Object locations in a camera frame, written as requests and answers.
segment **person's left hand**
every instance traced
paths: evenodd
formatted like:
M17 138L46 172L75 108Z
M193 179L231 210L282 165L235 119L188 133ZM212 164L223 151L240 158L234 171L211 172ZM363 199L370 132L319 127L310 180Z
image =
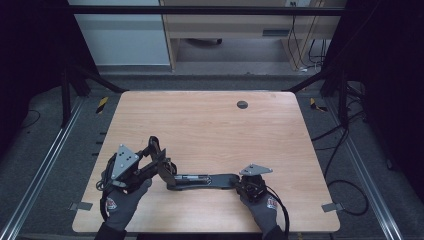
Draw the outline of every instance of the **person's left hand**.
M137 210L138 202L152 185L152 179L147 179L140 188L131 194L113 191L106 200L109 218L106 225L117 231L124 231Z

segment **round black object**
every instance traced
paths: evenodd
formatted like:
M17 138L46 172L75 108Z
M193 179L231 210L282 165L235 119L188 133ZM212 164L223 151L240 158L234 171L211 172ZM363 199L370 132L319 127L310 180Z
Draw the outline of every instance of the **round black object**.
M237 107L239 107L240 109L245 109L247 108L248 104L246 101L238 101L237 102Z

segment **black glove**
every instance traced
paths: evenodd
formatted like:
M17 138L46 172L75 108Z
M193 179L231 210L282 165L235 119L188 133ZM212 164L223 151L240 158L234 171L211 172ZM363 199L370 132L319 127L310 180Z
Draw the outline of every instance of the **black glove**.
M262 231L263 237L277 226L278 202L271 195L266 194L255 203L242 197L240 197L240 200L249 208L253 219Z
M124 231L134 216L138 202L151 185L152 179L147 179L138 190L131 194L116 190L111 192L106 200L106 207L109 212L106 225L117 231Z

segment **glove logo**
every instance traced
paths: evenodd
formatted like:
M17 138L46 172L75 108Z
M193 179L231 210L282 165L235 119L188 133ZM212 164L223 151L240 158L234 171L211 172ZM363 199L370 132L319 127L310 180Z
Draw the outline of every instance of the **glove logo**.
M116 205L115 201L113 201L112 198L107 198L106 207L107 207L107 210L113 210L113 209L116 209L118 205Z
M268 198L268 203L267 203L267 207L268 208L271 208L271 209L274 209L274 210L277 210L277 201L273 198L273 197L269 197Z

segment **black backdrop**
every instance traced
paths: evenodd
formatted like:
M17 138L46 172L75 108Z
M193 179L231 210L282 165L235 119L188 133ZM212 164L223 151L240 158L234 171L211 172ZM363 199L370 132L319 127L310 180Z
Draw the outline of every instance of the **black backdrop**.
M372 8L377 1L349 1ZM382 0L346 57L348 81L365 85L368 119L395 169L424 202L424 1ZM342 18L326 58L341 51L360 24Z
M13 141L33 96L60 86L65 66L97 68L71 14L42 11L45 2L0 1L0 157ZM72 74L72 81L84 77Z

